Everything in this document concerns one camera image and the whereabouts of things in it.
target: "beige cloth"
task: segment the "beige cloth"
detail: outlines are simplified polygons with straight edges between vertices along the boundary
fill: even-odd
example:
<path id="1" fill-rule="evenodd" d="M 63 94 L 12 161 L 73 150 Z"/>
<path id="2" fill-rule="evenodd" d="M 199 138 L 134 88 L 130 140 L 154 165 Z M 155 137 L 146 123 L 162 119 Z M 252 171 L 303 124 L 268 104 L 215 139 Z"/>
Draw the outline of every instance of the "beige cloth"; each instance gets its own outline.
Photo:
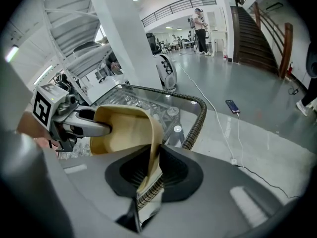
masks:
<path id="1" fill-rule="evenodd" d="M 90 149 L 93 154 L 112 153 L 151 144 L 148 175 L 138 189 L 142 190 L 159 164 L 158 146 L 163 140 L 161 124 L 143 109 L 124 105 L 100 106 L 96 110 L 94 120 L 109 124 L 112 131 L 102 137 L 91 137 Z"/>

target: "stair railing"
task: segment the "stair railing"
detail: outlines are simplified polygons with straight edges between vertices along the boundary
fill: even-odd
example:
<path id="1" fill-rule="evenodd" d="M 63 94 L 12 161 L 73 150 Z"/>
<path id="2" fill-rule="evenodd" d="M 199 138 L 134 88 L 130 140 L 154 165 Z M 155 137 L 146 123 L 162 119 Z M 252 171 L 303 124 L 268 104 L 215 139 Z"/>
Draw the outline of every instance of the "stair railing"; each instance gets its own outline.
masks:
<path id="1" fill-rule="evenodd" d="M 288 22 L 285 23 L 283 32 L 270 18 L 270 16 L 259 8 L 257 2 L 254 3 L 253 9 L 256 16 L 257 25 L 260 29 L 261 24 L 266 27 L 282 56 L 282 61 L 279 66 L 279 76 L 280 78 L 285 78 L 292 54 L 293 25 Z"/>
<path id="2" fill-rule="evenodd" d="M 155 21 L 160 20 L 166 16 L 177 13 L 179 11 L 190 9 L 190 8 L 199 8 L 201 6 L 217 4 L 216 0 L 180 0 L 174 3 L 171 3 L 155 12 L 149 16 L 142 19 L 143 26 L 146 27 Z"/>

